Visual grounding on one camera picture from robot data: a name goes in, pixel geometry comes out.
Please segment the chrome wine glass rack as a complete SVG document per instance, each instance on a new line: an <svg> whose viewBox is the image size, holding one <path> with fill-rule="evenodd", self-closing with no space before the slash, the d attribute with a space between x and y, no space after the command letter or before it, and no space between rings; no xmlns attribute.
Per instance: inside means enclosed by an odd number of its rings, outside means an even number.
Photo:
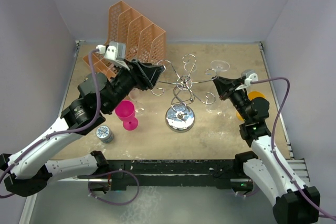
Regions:
<svg viewBox="0 0 336 224"><path fill-rule="evenodd" d="M213 82L218 77L217 71L208 68L205 70L205 75L211 78L209 80L195 81L192 75L196 72L196 56L194 54L186 54L182 57L182 63L184 70L181 74L178 73L171 61L167 59L160 60L155 64L156 66L163 66L164 71L171 68L176 75L176 81L174 82L157 82L173 87L173 98L170 107L165 113L165 123L170 130L176 133L187 132L194 126L196 115L190 107L192 103L199 101L207 106L216 102L216 95L213 92L206 92L205 98L200 98L192 88L198 84Z"/></svg>

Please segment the orange plastic file organizer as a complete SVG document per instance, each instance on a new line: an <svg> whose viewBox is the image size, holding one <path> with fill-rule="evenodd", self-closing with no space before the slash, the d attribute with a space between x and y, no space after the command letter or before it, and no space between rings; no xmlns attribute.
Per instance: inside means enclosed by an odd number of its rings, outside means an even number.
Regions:
<svg viewBox="0 0 336 224"><path fill-rule="evenodd" d="M165 59L166 32L124 1L109 8L108 38L104 43L126 45L125 58L156 64Z"/></svg>

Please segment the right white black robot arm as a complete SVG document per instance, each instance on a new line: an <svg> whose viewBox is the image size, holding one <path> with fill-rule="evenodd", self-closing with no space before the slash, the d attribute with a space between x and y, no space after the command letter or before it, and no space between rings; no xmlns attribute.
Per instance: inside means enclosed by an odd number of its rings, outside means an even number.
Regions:
<svg viewBox="0 0 336 224"><path fill-rule="evenodd" d="M262 97L249 99L246 87L257 82L255 74L238 79L216 77L213 83L219 98L229 99L243 119L239 132L256 154L234 164L234 173L246 177L260 188L272 205L277 223L315 223L319 219L320 193L308 186L288 164L266 124L269 102Z"/></svg>

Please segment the small round tin can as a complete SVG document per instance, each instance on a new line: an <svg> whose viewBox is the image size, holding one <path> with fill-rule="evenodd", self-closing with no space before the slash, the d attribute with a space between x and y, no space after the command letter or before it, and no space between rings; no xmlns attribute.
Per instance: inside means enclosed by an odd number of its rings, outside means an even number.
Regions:
<svg viewBox="0 0 336 224"><path fill-rule="evenodd" d="M106 125L102 125L96 129L96 136L101 142L105 144L111 143L114 139L113 132Z"/></svg>

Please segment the clear wine glass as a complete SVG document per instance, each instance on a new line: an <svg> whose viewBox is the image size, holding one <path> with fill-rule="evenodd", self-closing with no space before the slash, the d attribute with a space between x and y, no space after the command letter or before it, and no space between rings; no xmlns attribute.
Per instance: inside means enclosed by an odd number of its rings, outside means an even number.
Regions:
<svg viewBox="0 0 336 224"><path fill-rule="evenodd" d="M135 112L138 116L142 115L145 110L144 105L141 102L139 102L139 95L140 91L136 88L132 89L131 92L129 93L129 98L133 102Z"/></svg>
<svg viewBox="0 0 336 224"><path fill-rule="evenodd" d="M236 115L236 110L230 99L220 100L219 106L217 108L217 115L221 117L229 118Z"/></svg>

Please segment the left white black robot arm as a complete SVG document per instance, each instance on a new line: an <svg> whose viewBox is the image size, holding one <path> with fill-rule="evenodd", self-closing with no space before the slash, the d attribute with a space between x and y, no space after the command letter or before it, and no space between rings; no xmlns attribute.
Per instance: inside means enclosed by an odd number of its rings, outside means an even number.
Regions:
<svg viewBox="0 0 336 224"><path fill-rule="evenodd" d="M101 72L88 74L78 85L79 98L36 140L15 154L1 154L1 181L11 195L31 196L54 181L73 176L104 177L109 163L101 151L56 161L53 157L72 142L105 122L133 88L153 89L163 65L126 61L109 79Z"/></svg>

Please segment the yellow plastic goblet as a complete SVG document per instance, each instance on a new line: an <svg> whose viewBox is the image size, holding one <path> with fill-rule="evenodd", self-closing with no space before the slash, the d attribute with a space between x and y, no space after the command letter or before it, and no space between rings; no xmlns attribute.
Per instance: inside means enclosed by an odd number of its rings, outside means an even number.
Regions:
<svg viewBox="0 0 336 224"><path fill-rule="evenodd" d="M253 100L255 98L264 98L264 99L266 98L265 95L263 93L259 92L259 91L247 92L247 96L248 96L249 100ZM242 116L239 114L238 111L236 111L236 116L237 116L238 120L240 120L242 122L244 121Z"/></svg>

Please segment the pink plastic goblet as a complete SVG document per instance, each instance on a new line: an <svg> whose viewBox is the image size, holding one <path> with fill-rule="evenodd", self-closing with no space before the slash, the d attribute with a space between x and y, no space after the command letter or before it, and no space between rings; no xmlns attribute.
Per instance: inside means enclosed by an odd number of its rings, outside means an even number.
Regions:
<svg viewBox="0 0 336 224"><path fill-rule="evenodd" d="M131 101L121 101L114 112L122 121L125 130L133 131L138 127L138 119L135 117L135 106Z"/></svg>

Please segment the black base frame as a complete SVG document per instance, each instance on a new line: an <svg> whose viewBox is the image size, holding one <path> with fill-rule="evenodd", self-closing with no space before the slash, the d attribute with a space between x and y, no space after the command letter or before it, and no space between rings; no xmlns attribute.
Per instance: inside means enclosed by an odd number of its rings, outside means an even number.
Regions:
<svg viewBox="0 0 336 224"><path fill-rule="evenodd" d="M126 190L136 186L135 179L123 171L131 172L140 186L157 187L215 187L217 189L252 190L251 179L243 171L243 163L257 159L252 152L236 154L234 159L109 159L103 168L94 173L95 178L111 175L111 190Z"/></svg>

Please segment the clear champagne flute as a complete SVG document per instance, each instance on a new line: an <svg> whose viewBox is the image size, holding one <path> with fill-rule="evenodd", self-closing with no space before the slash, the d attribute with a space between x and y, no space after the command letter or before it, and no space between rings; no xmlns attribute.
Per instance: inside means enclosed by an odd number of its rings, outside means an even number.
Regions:
<svg viewBox="0 0 336 224"><path fill-rule="evenodd" d="M211 89L209 91L209 99L206 101L206 111L209 113L214 113L217 111L217 108L220 106L220 98L218 91L219 77L220 74L228 71L230 69L230 64L227 61L223 60L214 60L211 62L211 70L206 70L206 74L210 74L212 80Z"/></svg>

